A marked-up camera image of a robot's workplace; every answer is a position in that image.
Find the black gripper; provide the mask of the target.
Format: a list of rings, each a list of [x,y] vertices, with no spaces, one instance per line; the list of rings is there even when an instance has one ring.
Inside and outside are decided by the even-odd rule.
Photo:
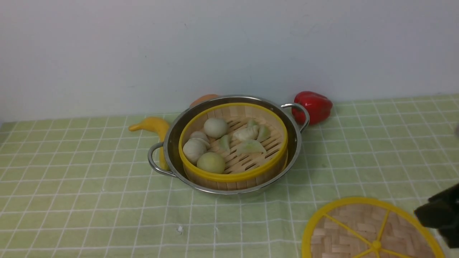
[[[459,184],[431,196],[414,214],[423,227],[437,230],[449,248],[459,248]]]

